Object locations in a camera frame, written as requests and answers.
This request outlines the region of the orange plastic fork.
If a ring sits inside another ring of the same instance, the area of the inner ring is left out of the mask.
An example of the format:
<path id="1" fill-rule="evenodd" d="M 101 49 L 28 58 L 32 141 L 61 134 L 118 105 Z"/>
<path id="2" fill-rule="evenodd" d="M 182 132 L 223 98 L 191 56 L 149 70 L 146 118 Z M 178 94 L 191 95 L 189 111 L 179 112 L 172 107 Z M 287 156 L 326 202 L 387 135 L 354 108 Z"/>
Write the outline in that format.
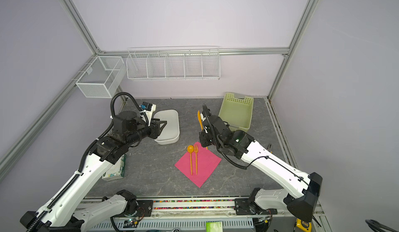
<path id="1" fill-rule="evenodd" d="M 194 144 L 194 154 L 195 154 L 195 171 L 198 174 L 198 145 Z"/>

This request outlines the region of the green box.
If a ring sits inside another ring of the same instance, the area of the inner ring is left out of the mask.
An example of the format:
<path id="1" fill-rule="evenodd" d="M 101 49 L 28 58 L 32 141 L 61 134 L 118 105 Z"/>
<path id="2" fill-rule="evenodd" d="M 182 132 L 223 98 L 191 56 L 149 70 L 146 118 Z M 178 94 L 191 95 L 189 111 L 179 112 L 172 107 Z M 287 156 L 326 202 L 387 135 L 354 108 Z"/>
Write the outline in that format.
<path id="1" fill-rule="evenodd" d="M 221 221 L 206 222 L 205 229 L 206 232 L 223 232 L 223 223 Z"/>

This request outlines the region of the white plastic tub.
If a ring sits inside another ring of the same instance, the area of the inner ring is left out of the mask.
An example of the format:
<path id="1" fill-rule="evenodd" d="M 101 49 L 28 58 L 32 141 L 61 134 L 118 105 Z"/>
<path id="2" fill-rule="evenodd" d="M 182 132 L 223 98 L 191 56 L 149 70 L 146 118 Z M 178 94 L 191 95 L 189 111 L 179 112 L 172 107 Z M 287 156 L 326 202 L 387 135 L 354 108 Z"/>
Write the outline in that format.
<path id="1" fill-rule="evenodd" d="M 155 114 L 155 118 L 160 121 L 166 121 L 167 124 L 161 135 L 155 139 L 159 145 L 176 143 L 180 137 L 179 114 L 174 109 L 162 110 Z"/>

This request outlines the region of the green plastic basket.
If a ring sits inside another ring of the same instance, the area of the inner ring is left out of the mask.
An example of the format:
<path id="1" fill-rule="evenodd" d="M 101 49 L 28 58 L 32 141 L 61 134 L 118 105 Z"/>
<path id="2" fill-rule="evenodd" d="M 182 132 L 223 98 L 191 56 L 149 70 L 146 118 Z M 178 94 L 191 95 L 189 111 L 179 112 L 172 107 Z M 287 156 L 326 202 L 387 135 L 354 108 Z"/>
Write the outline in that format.
<path id="1" fill-rule="evenodd" d="M 231 130 L 248 132 L 252 120 L 254 98 L 244 96 L 237 98 L 236 94 L 227 92 L 223 98 L 219 117 L 230 125 Z"/>

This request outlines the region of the yellow tape measure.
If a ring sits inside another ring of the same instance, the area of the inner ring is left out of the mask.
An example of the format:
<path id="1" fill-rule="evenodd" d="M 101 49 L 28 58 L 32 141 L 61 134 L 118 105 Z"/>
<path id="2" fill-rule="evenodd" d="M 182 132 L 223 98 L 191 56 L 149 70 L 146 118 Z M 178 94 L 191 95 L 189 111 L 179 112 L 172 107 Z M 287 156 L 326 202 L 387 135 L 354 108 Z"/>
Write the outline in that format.
<path id="1" fill-rule="evenodd" d="M 312 223 L 296 219 L 295 232 L 312 232 Z"/>

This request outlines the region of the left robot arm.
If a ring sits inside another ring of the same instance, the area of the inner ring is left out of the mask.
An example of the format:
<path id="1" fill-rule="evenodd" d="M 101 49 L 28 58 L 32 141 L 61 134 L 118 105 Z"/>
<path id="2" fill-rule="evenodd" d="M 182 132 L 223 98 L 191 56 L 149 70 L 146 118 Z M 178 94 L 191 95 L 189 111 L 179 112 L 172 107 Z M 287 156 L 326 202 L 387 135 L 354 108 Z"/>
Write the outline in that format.
<path id="1" fill-rule="evenodd" d="M 137 147 L 146 137 L 158 138 L 167 124 L 152 117 L 154 104 L 139 105 L 127 92 L 117 93 L 111 99 L 110 110 L 111 124 L 86 149 L 74 175 L 46 204 L 22 216 L 20 223 L 28 232 L 86 232 L 106 218 L 138 213 L 137 197 L 127 190 L 77 211 L 94 184 L 130 148 Z"/>

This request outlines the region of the orange plastic spoon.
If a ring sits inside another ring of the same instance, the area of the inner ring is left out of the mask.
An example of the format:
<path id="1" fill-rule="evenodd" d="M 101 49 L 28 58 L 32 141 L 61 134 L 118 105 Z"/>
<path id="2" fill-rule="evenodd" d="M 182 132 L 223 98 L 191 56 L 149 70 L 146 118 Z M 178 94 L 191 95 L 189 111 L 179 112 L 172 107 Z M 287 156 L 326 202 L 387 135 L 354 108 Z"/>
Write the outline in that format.
<path id="1" fill-rule="evenodd" d="M 190 173 L 191 173 L 191 175 L 193 175 L 192 153 L 194 152 L 194 146 L 189 145 L 187 147 L 187 152 L 189 153 Z"/>

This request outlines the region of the pink paper napkin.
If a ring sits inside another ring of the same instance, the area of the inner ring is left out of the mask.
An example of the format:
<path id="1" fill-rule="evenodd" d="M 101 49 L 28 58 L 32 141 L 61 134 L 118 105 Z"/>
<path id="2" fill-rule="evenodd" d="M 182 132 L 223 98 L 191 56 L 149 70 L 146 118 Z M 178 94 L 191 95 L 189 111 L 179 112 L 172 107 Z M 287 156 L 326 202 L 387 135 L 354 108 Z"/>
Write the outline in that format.
<path id="1" fill-rule="evenodd" d="M 175 163 L 175 167 L 192 181 L 198 188 L 208 180 L 212 173 L 216 170 L 221 162 L 221 158 L 216 156 L 212 151 L 202 147 L 200 142 L 198 145 L 198 174 L 195 171 L 195 154 L 192 153 L 193 175 L 190 173 L 189 153 L 185 154 Z"/>

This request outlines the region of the orange plastic knife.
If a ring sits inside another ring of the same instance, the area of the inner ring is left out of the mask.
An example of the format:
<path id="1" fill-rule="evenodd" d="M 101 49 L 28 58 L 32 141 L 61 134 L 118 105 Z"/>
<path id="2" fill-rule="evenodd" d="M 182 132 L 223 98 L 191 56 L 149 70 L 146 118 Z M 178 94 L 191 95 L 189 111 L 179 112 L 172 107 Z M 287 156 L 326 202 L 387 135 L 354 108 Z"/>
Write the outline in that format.
<path id="1" fill-rule="evenodd" d="M 202 118 L 201 118 L 201 112 L 200 112 L 200 110 L 197 111 L 197 119 L 198 119 L 199 124 L 200 124 L 200 126 L 201 126 L 201 132 L 202 132 L 202 131 L 204 130 L 204 127 L 203 127 L 203 123 L 202 123 Z"/>

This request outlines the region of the white mesh box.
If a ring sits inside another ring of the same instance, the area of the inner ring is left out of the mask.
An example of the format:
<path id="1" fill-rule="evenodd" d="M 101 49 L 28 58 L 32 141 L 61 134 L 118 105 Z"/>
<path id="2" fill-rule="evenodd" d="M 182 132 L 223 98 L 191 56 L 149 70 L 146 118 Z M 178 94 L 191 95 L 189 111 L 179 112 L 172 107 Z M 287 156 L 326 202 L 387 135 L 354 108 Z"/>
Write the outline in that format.
<path id="1" fill-rule="evenodd" d="M 126 70 L 121 56 L 97 56 L 78 78 L 76 85 L 87 98 L 112 98 Z"/>

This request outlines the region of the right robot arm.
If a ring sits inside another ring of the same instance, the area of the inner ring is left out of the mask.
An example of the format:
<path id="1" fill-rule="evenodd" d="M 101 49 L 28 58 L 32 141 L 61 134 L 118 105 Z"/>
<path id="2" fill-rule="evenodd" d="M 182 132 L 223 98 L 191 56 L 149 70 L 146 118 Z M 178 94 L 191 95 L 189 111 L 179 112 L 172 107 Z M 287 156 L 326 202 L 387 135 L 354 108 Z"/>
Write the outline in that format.
<path id="1" fill-rule="evenodd" d="M 312 221 L 323 182 L 318 173 L 306 173 L 287 164 L 245 131 L 231 131 L 219 116 L 202 112 L 200 119 L 201 146 L 213 145 L 231 165 L 243 170 L 255 167 L 269 176 L 287 192 L 280 201 L 282 206 L 296 218 Z"/>

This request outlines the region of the tissue pack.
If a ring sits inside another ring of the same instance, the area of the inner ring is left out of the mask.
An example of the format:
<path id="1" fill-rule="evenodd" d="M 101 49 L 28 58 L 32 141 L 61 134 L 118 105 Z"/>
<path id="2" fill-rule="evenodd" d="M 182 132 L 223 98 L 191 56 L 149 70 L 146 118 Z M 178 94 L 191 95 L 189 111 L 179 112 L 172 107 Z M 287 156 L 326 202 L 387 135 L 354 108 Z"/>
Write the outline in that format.
<path id="1" fill-rule="evenodd" d="M 124 154 L 116 164 L 114 164 L 107 172 L 103 174 L 102 180 L 109 182 L 123 179 L 125 175 L 125 162 L 126 155 Z"/>

